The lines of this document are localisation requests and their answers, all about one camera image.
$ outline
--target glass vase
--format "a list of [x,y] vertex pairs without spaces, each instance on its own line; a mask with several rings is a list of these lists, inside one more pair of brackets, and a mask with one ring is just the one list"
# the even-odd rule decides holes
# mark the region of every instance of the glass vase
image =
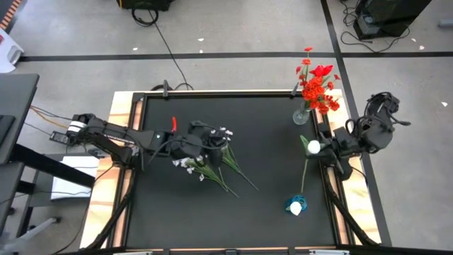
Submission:
[[294,111],[292,114],[292,121],[296,125],[305,124],[310,118],[311,108],[307,106],[306,102],[300,104],[300,107]]

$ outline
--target white paper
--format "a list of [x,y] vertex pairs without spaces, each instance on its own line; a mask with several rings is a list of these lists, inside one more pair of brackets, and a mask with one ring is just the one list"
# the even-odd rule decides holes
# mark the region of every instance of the white paper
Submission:
[[[79,171],[96,177],[96,171],[98,170],[99,159],[95,157],[63,157],[63,164],[72,166]],[[53,192],[65,192],[77,195],[69,195],[64,193],[53,193]],[[50,200],[56,200],[61,198],[89,198],[91,194],[91,188],[83,187],[74,184],[70,181],[61,180],[60,178],[54,177],[52,184],[52,194]]]

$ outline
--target black tabletop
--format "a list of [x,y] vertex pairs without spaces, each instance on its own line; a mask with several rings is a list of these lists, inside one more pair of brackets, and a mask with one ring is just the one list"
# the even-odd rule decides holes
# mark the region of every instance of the black tabletop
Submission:
[[23,163],[0,165],[0,235],[5,227],[8,211],[16,194],[16,189],[22,176]]
[[192,120],[234,132],[231,147],[259,191],[226,166],[226,183],[239,198],[212,181],[200,182],[159,158],[137,171],[126,245],[146,248],[307,247],[334,244],[319,163],[311,161],[304,195],[308,209],[285,212],[298,194],[304,168],[299,135],[315,138],[314,120],[297,126],[292,114],[300,98],[172,98],[145,100],[143,129],[186,132]]
[[37,74],[0,74],[0,115],[16,119],[0,144],[0,164],[5,164],[17,142],[36,92]]

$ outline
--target black stand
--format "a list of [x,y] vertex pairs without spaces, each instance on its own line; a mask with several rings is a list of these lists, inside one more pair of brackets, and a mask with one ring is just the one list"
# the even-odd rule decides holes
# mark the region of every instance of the black stand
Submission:
[[[10,160],[23,162],[26,166],[29,166],[33,169],[88,188],[92,188],[94,185],[94,177],[80,172],[63,163],[55,161],[49,157],[46,157],[45,155],[39,154],[34,150],[28,149],[27,147],[24,147],[20,144],[14,145]],[[22,188],[28,191],[30,189],[33,189],[33,187],[29,186],[28,184],[22,186]]]

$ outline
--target gray floor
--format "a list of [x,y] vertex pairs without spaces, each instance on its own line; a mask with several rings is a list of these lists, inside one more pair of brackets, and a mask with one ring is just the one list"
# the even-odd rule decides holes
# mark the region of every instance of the gray floor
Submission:
[[[349,30],[342,22],[343,6],[338,0],[328,0],[328,5],[339,37]],[[453,30],[437,27],[439,19],[453,18],[452,10],[451,1],[432,1],[411,26],[411,34],[390,52],[453,51]],[[320,1],[176,0],[169,12],[161,14],[159,26],[174,53],[298,52],[306,46],[317,52],[333,51]],[[139,27],[112,0],[28,0],[11,35],[27,56],[167,53],[155,28]],[[388,42],[375,40],[372,47],[381,49]],[[343,52],[366,52],[361,46],[340,47]],[[283,89],[294,85],[299,61],[185,59],[178,63],[196,89]],[[336,65],[335,59],[313,61]],[[453,57],[345,59],[345,65],[359,112],[371,94],[390,91],[401,99],[397,117],[413,124],[397,128],[389,147],[371,157],[394,246],[453,249],[449,173],[453,143],[448,136],[453,121],[449,101]],[[171,84],[183,81],[170,60],[22,62],[15,73],[41,76],[34,105],[67,116],[95,113],[101,118],[108,116],[114,91],[147,90],[164,79]],[[58,130],[33,113],[27,121],[49,132]],[[64,151],[27,126],[19,142],[43,153]],[[14,205],[20,209],[23,203],[24,199],[16,199]],[[86,201],[65,201],[37,210],[35,224],[50,215],[61,215],[64,221],[33,240],[25,254],[48,254],[69,242],[85,206]],[[18,216],[12,216],[8,229],[13,231],[17,222]]]

